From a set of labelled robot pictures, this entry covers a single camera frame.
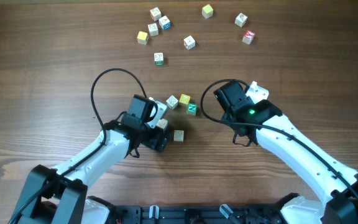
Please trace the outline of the white block moved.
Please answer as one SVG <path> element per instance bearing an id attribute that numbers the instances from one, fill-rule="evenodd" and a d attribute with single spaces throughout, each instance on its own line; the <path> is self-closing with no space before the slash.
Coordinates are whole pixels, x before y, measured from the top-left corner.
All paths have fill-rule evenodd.
<path id="1" fill-rule="evenodd" d="M 166 100 L 166 103 L 171 110 L 174 110 L 178 106 L 178 100 L 173 95 Z"/>

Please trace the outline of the plain white picture block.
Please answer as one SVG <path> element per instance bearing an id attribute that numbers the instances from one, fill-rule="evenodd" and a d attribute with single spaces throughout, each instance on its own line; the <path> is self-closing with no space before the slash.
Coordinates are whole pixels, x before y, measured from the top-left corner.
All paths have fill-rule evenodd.
<path id="1" fill-rule="evenodd" d="M 183 142 L 184 141 L 184 130 L 174 130 L 173 140 L 175 142 Z"/>

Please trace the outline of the green N letter block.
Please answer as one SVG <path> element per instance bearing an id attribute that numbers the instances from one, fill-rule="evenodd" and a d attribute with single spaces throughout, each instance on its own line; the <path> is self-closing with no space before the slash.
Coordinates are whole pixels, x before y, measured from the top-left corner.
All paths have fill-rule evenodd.
<path id="1" fill-rule="evenodd" d="M 189 103 L 186 109 L 186 113 L 190 115 L 196 115 L 198 109 L 198 105 L 195 103 Z"/>

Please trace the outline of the yellow top wooden block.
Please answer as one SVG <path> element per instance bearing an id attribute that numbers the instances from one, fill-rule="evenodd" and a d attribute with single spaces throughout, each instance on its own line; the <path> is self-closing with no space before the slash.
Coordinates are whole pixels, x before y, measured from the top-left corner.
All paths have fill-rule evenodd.
<path id="1" fill-rule="evenodd" d="M 189 95 L 186 94 L 181 94 L 180 99 L 179 99 L 179 103 L 181 105 L 188 105 L 190 102 L 191 97 Z"/>

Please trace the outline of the white block red edge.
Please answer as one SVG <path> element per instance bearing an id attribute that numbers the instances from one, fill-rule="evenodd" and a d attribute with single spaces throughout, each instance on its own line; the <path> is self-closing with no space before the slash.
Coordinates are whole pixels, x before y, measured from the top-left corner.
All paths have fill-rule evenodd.
<path id="1" fill-rule="evenodd" d="M 159 35 L 158 26 L 156 23 L 149 24 L 148 30 L 151 37 Z"/>

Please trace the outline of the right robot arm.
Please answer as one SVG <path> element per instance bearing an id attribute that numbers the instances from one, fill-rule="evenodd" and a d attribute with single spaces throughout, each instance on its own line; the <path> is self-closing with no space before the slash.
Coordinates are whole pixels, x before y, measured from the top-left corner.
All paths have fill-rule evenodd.
<path id="1" fill-rule="evenodd" d="M 224 80 L 214 95 L 224 111 L 219 123 L 275 154 L 317 195 L 317 201 L 298 194 L 284 199 L 278 211 L 286 223 L 358 223 L 358 171 L 302 134 L 269 102 L 266 89 Z"/>

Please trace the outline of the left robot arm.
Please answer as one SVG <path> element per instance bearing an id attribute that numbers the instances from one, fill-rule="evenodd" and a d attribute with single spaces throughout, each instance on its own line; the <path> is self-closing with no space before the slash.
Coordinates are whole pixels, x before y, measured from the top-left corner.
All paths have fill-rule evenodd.
<path id="1" fill-rule="evenodd" d="M 116 223 L 117 208 L 87 191 L 114 164 L 138 157 L 140 145 L 162 151 L 170 135 L 160 127 L 167 106 L 134 95 L 130 107 L 102 125 L 99 136 L 68 161 L 29 173 L 10 223 Z"/>

